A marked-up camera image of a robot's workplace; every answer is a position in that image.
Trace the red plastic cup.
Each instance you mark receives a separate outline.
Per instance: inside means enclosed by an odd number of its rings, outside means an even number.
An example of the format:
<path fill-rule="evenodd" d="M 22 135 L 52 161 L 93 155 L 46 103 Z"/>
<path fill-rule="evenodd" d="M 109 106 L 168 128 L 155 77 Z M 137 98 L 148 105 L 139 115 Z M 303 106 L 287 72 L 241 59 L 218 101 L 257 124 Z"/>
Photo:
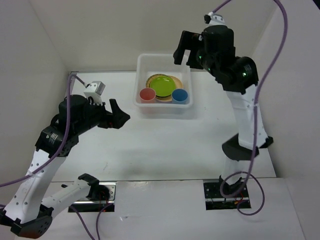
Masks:
<path fill-rule="evenodd" d="M 156 92 L 149 87 L 143 88 L 139 92 L 139 98 L 142 104 L 153 104 L 156 102 Z"/>

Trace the orange plastic plate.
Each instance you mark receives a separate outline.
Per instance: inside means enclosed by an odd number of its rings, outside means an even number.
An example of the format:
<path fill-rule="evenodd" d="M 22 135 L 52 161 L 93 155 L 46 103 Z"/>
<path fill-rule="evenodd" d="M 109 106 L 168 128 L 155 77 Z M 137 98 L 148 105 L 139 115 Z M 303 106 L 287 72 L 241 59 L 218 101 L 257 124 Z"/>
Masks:
<path fill-rule="evenodd" d="M 155 90 L 158 96 L 168 96 L 171 95 L 175 89 L 184 88 L 182 82 L 177 77 L 164 74 L 156 75 L 155 79 L 151 81 L 150 87 Z"/>

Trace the blue plastic cup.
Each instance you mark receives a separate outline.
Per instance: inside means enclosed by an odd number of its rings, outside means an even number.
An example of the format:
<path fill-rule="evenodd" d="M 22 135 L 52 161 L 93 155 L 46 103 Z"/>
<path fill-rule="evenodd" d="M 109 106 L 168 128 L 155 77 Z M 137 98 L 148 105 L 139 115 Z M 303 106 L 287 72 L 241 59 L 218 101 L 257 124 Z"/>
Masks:
<path fill-rule="evenodd" d="M 189 94 L 186 90 L 177 88 L 172 92 L 171 97 L 173 104 L 186 104 Z"/>

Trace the black plastic plate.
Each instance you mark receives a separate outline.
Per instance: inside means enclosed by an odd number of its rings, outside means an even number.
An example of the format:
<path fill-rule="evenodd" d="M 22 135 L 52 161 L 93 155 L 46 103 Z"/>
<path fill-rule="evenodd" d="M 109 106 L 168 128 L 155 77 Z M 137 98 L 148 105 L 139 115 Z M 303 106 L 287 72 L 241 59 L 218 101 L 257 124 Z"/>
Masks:
<path fill-rule="evenodd" d="M 167 96 L 160 96 L 160 95 L 156 95 L 155 97 L 157 98 L 157 99 L 167 99 L 167 98 L 171 98 L 171 94 L 170 95 L 167 95 Z"/>

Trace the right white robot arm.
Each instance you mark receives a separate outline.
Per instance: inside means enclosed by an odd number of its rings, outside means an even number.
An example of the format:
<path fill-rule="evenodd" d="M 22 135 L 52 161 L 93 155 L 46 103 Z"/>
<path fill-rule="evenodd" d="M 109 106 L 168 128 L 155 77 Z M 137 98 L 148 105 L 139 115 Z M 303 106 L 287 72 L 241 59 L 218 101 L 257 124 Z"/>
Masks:
<path fill-rule="evenodd" d="M 251 171 L 260 149 L 273 143 L 264 129 L 256 99 L 257 67 L 251 58 L 236 56 L 234 32 L 225 25 L 208 26 L 202 33 L 182 31 L 173 54 L 174 64 L 182 64 L 186 50 L 190 51 L 187 66 L 210 73 L 222 86 L 233 108 L 238 132 L 222 144 L 226 161 L 219 177 L 220 193 L 230 197 L 245 187 L 242 164 L 248 162 Z"/>

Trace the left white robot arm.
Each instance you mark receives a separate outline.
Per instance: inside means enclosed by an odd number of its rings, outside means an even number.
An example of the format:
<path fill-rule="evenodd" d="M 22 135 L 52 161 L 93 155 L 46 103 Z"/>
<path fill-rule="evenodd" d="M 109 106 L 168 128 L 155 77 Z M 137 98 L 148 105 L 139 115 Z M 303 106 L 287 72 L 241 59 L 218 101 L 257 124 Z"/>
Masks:
<path fill-rule="evenodd" d="M 91 97 L 69 95 L 58 106 L 49 126 L 44 128 L 35 144 L 29 169 L 12 200 L 0 210 L 0 223 L 10 227 L 18 237 L 38 239 L 53 219 L 81 198 L 107 199 L 109 190 L 94 176 L 84 173 L 75 182 L 45 197 L 50 183 L 79 136 L 94 127 L 120 129 L 130 116 L 110 99 L 111 111 L 105 103 L 94 103 Z"/>

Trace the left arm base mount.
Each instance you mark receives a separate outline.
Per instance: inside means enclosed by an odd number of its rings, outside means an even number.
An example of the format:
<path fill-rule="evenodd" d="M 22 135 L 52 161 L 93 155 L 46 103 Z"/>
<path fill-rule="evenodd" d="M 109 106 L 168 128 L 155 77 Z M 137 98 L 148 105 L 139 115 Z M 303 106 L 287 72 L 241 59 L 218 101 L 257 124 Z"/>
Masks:
<path fill-rule="evenodd" d="M 102 190 L 97 196 L 93 199 L 82 197 L 74 202 L 67 211 L 74 213 L 75 211 L 72 210 L 72 207 L 74 207 L 79 213 L 99 213 L 108 205 L 103 212 L 114 212 L 117 183 L 102 181 L 99 185 Z"/>

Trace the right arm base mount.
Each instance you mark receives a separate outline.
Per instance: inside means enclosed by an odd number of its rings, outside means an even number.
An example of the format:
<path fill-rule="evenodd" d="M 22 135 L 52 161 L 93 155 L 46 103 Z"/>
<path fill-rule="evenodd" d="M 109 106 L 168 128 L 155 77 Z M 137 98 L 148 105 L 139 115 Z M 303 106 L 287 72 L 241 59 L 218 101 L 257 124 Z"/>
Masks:
<path fill-rule="evenodd" d="M 240 209 L 250 209 L 251 203 L 247 188 L 233 198 L 224 198 L 220 193 L 220 184 L 217 179 L 203 182 L 204 199 L 206 210 L 233 210 L 237 209 L 240 203 Z"/>

